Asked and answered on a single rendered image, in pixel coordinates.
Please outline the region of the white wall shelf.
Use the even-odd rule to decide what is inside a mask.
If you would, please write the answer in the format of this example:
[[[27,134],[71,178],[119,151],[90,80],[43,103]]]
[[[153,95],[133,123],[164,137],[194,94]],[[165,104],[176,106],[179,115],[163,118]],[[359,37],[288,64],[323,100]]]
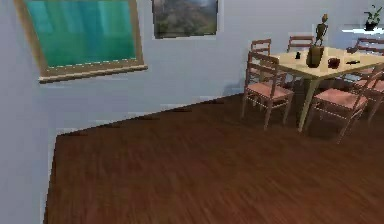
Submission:
[[[364,34],[364,35],[384,35],[383,28],[374,28],[373,30],[365,30],[363,28],[355,29],[342,29],[343,33],[354,33],[354,34]]]

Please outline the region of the wooden framed window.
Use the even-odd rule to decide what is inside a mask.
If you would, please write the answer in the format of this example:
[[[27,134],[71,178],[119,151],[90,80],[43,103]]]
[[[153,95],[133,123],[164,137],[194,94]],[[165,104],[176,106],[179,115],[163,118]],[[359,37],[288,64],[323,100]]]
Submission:
[[[41,84],[148,68],[137,0],[13,2]]]

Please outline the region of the brown wooden dining chair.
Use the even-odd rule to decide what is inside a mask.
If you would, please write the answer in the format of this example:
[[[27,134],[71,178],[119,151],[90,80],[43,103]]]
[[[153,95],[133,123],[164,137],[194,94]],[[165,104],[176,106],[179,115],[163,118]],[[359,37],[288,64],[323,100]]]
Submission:
[[[384,39],[358,38],[355,44],[358,51],[377,53],[384,56]]]
[[[276,108],[285,107],[283,123],[286,123],[294,92],[278,84],[278,80],[283,77],[278,58],[249,51],[241,117],[245,115],[247,102],[251,101],[266,110],[264,129],[268,128],[272,110]]]
[[[271,53],[271,42],[271,39],[253,40],[250,45],[250,50],[269,56]]]
[[[313,36],[290,36],[286,52],[293,49],[309,48],[313,45]]]
[[[354,91],[342,91],[330,88],[313,97],[307,121],[303,130],[307,131],[316,112],[321,116],[329,114],[340,119],[343,123],[337,143],[340,143],[347,129],[351,127],[361,116],[368,105],[369,99],[364,95],[372,90],[378,83],[379,77],[384,73],[384,63],[377,65],[365,80],[362,86]]]
[[[365,84],[368,86],[363,95],[373,102],[368,115],[368,122],[371,122],[380,105],[384,102],[384,69],[377,73],[365,74],[361,79],[354,82],[356,88],[362,88]]]

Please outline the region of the olive vase with figure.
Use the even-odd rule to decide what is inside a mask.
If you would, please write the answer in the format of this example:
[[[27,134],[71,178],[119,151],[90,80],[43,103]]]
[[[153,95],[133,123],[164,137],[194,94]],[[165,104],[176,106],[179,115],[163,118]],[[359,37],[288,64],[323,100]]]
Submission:
[[[315,43],[309,48],[306,58],[306,64],[309,68],[317,68],[320,65],[324,51],[323,39],[328,30],[327,21],[328,15],[324,14],[322,16],[322,22],[316,27]]]

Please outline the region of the green house plant in pot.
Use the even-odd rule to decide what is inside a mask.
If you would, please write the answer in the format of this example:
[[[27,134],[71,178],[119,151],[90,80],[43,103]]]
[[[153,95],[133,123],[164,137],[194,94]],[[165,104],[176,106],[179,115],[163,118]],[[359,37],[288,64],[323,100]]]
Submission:
[[[373,31],[378,24],[380,23],[380,12],[382,10],[382,6],[379,8],[376,8],[375,5],[373,5],[372,11],[366,11],[365,14],[367,15],[367,20],[365,22],[365,31]]]

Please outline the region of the landscape picture on wall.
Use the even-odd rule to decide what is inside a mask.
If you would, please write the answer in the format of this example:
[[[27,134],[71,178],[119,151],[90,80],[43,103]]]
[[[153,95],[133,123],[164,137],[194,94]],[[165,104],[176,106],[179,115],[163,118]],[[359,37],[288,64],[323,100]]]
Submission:
[[[152,0],[156,39],[214,36],[218,0]]]

